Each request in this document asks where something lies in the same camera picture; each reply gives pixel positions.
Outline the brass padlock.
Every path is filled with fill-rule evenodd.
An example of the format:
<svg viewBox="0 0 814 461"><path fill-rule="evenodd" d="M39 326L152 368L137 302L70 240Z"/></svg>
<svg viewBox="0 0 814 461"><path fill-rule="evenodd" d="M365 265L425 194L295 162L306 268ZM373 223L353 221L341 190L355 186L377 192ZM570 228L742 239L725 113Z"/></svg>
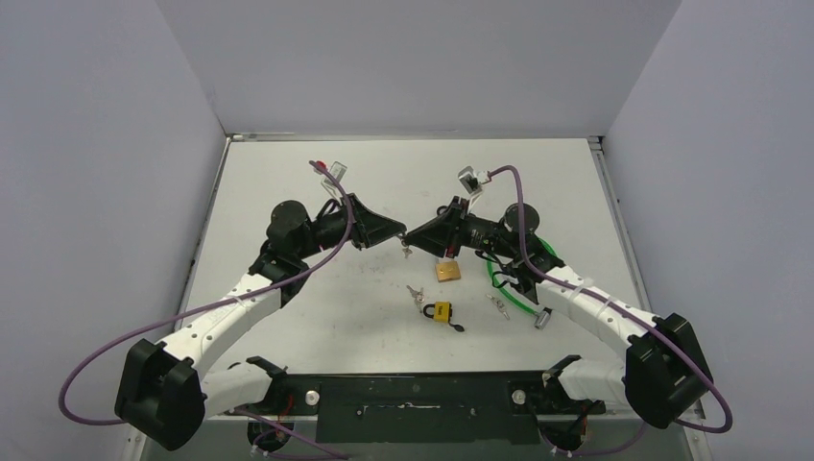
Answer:
<svg viewBox="0 0 814 461"><path fill-rule="evenodd" d="M459 280L462 277L459 263L454 259L438 259L435 263L435 273L439 283Z"/></svg>

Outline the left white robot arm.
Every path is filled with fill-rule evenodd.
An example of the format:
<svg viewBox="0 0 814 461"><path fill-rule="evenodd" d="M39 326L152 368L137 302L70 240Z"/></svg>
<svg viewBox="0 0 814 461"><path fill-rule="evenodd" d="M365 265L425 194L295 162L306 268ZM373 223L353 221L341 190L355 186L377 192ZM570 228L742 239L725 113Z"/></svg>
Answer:
<svg viewBox="0 0 814 461"><path fill-rule="evenodd" d="M213 364L259 321L293 300L310 270L305 259L337 249L344 238L364 250L406 232L404 224L365 207L354 194L331 213L310 218L294 200L271 212L259 256L216 308L126 356L115 414L167 450L185 445L202 423L251 403L266 414L286 401L283 370L254 356L224 372Z"/></svg>

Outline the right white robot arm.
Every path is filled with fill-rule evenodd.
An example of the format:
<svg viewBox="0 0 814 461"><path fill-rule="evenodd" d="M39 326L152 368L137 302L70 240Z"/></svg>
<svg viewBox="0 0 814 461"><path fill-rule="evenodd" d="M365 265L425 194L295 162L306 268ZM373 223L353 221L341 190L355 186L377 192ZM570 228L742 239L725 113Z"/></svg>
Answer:
<svg viewBox="0 0 814 461"><path fill-rule="evenodd" d="M528 204L509 206L498 221L475 216L454 197L402 242L453 258L463 248L500 265L526 300L559 313L603 342L615 363L568 358L544 378L542 397L564 412L579 400L624 405L646 424L666 428L708 390L713 378L693 326L623 303L577 274L537 237L539 214Z"/></svg>

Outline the silver key bunch centre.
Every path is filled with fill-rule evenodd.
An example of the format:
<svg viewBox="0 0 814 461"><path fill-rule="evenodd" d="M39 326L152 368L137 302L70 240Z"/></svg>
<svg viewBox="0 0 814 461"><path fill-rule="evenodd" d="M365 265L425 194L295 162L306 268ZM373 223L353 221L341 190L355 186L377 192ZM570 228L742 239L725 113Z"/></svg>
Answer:
<svg viewBox="0 0 814 461"><path fill-rule="evenodd" d="M414 305L416 306L418 312L421 313L426 302L423 288L421 287L419 289L416 289L410 285L407 285L407 289L410 293L410 296L413 299Z"/></svg>

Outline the silver key bunch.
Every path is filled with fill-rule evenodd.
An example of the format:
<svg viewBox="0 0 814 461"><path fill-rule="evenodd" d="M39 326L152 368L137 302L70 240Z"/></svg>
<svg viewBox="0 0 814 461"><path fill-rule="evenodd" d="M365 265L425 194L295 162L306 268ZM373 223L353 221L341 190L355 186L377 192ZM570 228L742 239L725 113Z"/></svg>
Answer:
<svg viewBox="0 0 814 461"><path fill-rule="evenodd" d="M421 313L426 302L423 288L421 287L419 289L416 289L410 285L407 285L407 289L410 293L410 296L413 299L414 305L416 306L418 312Z"/></svg>
<svg viewBox="0 0 814 461"><path fill-rule="evenodd" d="M491 303L495 306L495 308L501 313L501 315L506 320L511 319L510 314L508 313L508 310L506 308L506 305L503 303L503 301L501 299L499 299L499 298L497 298L497 297L495 297L494 295L491 295L491 294L487 294L486 297L491 301Z"/></svg>

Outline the silver key bunch right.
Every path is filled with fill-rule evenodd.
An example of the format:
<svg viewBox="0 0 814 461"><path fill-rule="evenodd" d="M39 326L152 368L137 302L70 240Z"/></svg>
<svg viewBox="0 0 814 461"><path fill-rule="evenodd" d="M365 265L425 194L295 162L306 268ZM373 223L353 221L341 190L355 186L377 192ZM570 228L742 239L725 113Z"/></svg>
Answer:
<svg viewBox="0 0 814 461"><path fill-rule="evenodd" d="M503 303L503 301L501 299L499 299L499 298L497 298L497 297L495 297L494 295L491 295L491 294L487 294L486 297L491 301L491 303L495 306L495 308L501 313L501 315L506 320L511 319L510 314L508 313L508 310L506 308L506 305Z"/></svg>

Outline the yellow black padlock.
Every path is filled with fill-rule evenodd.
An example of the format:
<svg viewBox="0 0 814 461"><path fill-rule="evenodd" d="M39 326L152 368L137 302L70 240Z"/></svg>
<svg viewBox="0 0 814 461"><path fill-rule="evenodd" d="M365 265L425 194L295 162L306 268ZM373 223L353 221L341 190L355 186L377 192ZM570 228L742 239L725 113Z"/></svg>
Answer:
<svg viewBox="0 0 814 461"><path fill-rule="evenodd" d="M422 315L437 323L451 324L452 304L450 302L436 302L426 304L422 310Z"/></svg>

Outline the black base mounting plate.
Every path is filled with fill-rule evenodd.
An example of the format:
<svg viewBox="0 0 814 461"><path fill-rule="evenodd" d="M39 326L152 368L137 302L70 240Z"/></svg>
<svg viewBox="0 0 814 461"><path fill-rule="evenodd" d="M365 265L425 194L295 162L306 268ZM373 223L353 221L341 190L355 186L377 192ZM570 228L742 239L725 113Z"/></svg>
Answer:
<svg viewBox="0 0 814 461"><path fill-rule="evenodd" d="M602 402L572 400L543 386L539 371L288 375L248 406L263 416L312 420L316 440L339 443L536 445L574 438Z"/></svg>

